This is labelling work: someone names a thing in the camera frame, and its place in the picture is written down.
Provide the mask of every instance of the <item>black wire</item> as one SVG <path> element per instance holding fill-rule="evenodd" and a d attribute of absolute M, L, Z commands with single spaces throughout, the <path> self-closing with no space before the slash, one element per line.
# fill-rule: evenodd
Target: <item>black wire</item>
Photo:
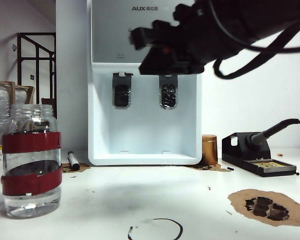
<path fill-rule="evenodd" d="M 282 31 L 276 39 L 267 47 L 271 49 L 272 47 L 277 48 L 284 48 L 284 46 L 300 31 L 300 24 L 292 24 L 291 26 L 287 27 L 284 31 Z M 261 52 L 259 53 L 254 59 L 252 59 L 250 62 L 248 62 L 245 66 L 241 67 L 235 72 L 232 72 L 230 74 L 224 75 L 220 71 L 220 64 L 222 63 L 222 59 L 218 58 L 214 64 L 214 74 L 218 76 L 221 79 L 234 79 L 238 78 L 246 73 L 251 72 L 252 70 L 260 67 L 267 61 L 269 61 L 271 58 L 273 58 L 276 55 L 276 53 L 265 53 Z"/>
<path fill-rule="evenodd" d="M 283 120 L 276 125 L 270 127 L 269 129 L 262 132 L 262 134 L 269 138 L 270 136 L 280 132 L 281 130 L 285 129 L 286 127 L 293 125 L 293 124 L 300 124 L 300 120 L 297 118 L 289 118 L 286 120 Z"/>
<path fill-rule="evenodd" d="M 255 51 L 255 52 L 261 52 L 261 53 L 276 53 L 276 54 L 289 54 L 289 53 L 300 53 L 300 46 L 299 47 L 290 47 L 290 48 L 275 48 L 275 47 L 259 47 L 259 46 L 251 46 L 249 43 L 242 41 L 238 38 L 236 38 L 235 36 L 233 36 L 230 32 L 228 32 L 225 27 L 222 25 L 222 23 L 220 22 L 215 8 L 213 6 L 212 0 L 207 0 L 208 4 L 209 4 L 209 8 L 211 10 L 212 16 L 214 18 L 214 21 L 216 23 L 216 25 L 220 28 L 220 30 L 228 37 L 230 38 L 232 41 L 234 41 L 235 43 L 237 43 L 238 45 L 241 45 L 242 47 L 251 50 L 251 51 Z"/>

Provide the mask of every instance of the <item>red tape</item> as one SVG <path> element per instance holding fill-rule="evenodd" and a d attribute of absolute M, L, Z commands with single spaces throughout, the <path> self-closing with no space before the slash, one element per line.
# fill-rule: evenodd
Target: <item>red tape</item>
<path fill-rule="evenodd" d="M 2 136 L 3 154 L 40 152 L 60 148 L 60 132 L 12 133 Z"/>
<path fill-rule="evenodd" d="M 44 175 L 30 174 L 22 176 L 2 176 L 2 194 L 6 196 L 33 196 L 45 193 L 62 182 L 62 167 Z"/>

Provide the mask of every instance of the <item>black railing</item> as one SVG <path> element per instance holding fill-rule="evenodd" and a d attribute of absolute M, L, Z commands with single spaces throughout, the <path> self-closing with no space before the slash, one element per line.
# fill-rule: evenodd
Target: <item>black railing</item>
<path fill-rule="evenodd" d="M 28 36 L 52 36 L 54 37 L 53 51 L 42 46 Z M 35 57 L 22 56 L 22 39 L 35 46 Z M 49 54 L 49 57 L 40 57 L 39 49 Z M 56 33 L 55 32 L 19 32 L 17 34 L 17 82 L 22 86 L 22 62 L 35 61 L 35 96 L 36 104 L 40 103 L 40 80 L 39 80 L 39 61 L 49 61 L 49 82 L 50 82 L 50 99 L 54 99 L 57 107 L 57 65 L 56 65 Z"/>

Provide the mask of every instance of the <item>black marker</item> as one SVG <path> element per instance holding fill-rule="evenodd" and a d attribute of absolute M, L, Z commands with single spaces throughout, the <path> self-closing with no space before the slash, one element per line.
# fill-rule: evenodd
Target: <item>black marker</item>
<path fill-rule="evenodd" d="M 77 171 L 80 169 L 80 164 L 73 151 L 68 151 L 68 159 L 73 170 Z"/>

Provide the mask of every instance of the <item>black robotic arm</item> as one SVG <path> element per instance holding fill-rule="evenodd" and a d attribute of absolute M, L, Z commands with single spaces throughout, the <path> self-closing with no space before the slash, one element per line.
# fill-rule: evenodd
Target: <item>black robotic arm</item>
<path fill-rule="evenodd" d="M 300 31 L 300 0 L 196 0 L 179 4 L 173 18 L 178 26 L 155 20 L 152 28 L 131 31 L 136 50 L 151 46 L 139 71 L 143 75 L 199 74 L 215 61 L 215 74 L 223 79 L 239 77 L 264 64 L 277 53 L 300 52 L 284 46 Z M 267 48 L 254 42 L 282 31 Z M 224 76 L 222 60 L 243 49 L 260 54 L 238 71 Z"/>

